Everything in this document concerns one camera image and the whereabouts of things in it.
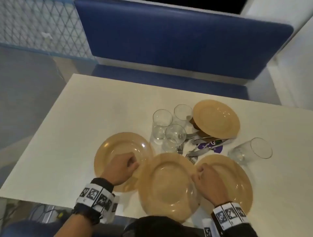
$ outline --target hand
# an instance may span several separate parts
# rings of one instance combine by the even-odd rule
[[[191,178],[201,195],[215,207],[229,201],[225,184],[212,166],[203,163]]]
[[[126,182],[139,167],[133,152],[116,155],[105,167],[101,178],[106,179],[114,186]]]

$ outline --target tabletop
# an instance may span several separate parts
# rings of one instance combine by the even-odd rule
[[[241,128],[222,153],[254,137],[270,142],[273,156],[248,163],[254,200],[248,218],[259,236],[312,232],[313,111],[74,74],[0,189],[0,196],[73,208],[94,177],[99,146],[119,132],[147,140],[152,115],[204,99],[230,106]],[[146,216],[138,192],[121,194],[117,215]],[[198,211],[184,223],[202,227]]]

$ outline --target glass rim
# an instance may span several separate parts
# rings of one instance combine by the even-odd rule
[[[173,115],[172,115],[172,113],[171,113],[170,111],[168,111],[167,109],[163,109],[163,108],[162,108],[162,109],[158,109],[158,110],[156,110],[156,111],[153,113],[153,115],[152,115],[152,121],[153,121],[154,123],[156,123],[156,122],[154,121],[154,115],[155,115],[156,112],[158,112],[158,111],[160,111],[160,110],[164,110],[164,111],[168,112],[168,113],[171,115],[172,119],[171,119],[171,122],[169,123],[169,125],[171,125],[171,123],[173,122]],[[158,126],[163,127],[163,128],[166,128],[166,127],[168,127],[169,125],[166,125],[166,126],[158,125]]]
[[[178,104],[178,105],[176,105],[176,107],[174,108],[174,115],[175,115],[175,117],[178,118],[178,119],[181,120],[181,121],[187,121],[188,119],[182,120],[181,118],[179,118],[179,117],[175,114],[175,109],[176,109],[178,106],[180,106],[180,105],[185,105],[185,106],[189,107],[189,108],[191,109],[191,115],[192,115],[192,108],[191,108],[189,105],[187,105],[187,104]]]
[[[265,142],[268,144],[269,148],[271,149],[271,155],[270,155],[269,157],[266,157],[266,158],[261,157],[261,156],[259,156],[259,155],[253,150],[253,148],[252,148],[252,141],[253,141],[254,139],[261,139],[261,140],[265,141]],[[252,138],[252,139],[250,140],[250,147],[251,147],[252,152],[253,152],[255,155],[257,155],[258,157],[260,157],[261,159],[269,159],[269,158],[271,158],[272,155],[273,155],[273,149],[272,149],[271,145],[269,144],[268,141],[266,141],[266,140],[263,139],[263,138]]]
[[[187,137],[187,132],[186,132],[185,128],[184,128],[182,125],[179,125],[179,124],[170,124],[170,125],[168,125],[168,127],[167,127],[166,130],[165,130],[165,136],[164,136],[164,138],[166,138],[166,139],[168,140],[168,138],[167,138],[167,136],[166,136],[166,131],[167,131],[167,129],[168,129],[170,126],[173,126],[173,125],[177,125],[177,126],[181,127],[181,128],[185,131],[185,138],[184,138],[184,140],[183,140],[183,142],[184,142],[184,141],[186,140],[186,137]],[[182,144],[182,142],[180,142],[180,143],[175,143],[175,142],[172,142],[172,141],[170,141],[170,142],[173,143],[173,144],[175,144],[175,145]]]

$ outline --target purple label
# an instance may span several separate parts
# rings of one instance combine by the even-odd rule
[[[218,141],[212,141],[209,143],[209,145],[207,147],[212,147],[212,146],[215,146],[215,145],[218,145],[220,144],[222,141],[221,140],[218,140]],[[207,143],[201,143],[198,145],[198,149],[201,150],[203,149],[203,147],[206,145]],[[215,153],[221,153],[223,150],[223,146],[219,146],[217,148],[213,148],[212,151],[214,151]]]

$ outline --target dark window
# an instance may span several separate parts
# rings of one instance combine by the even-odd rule
[[[240,14],[247,0],[147,0],[150,2],[173,4],[218,12]]]

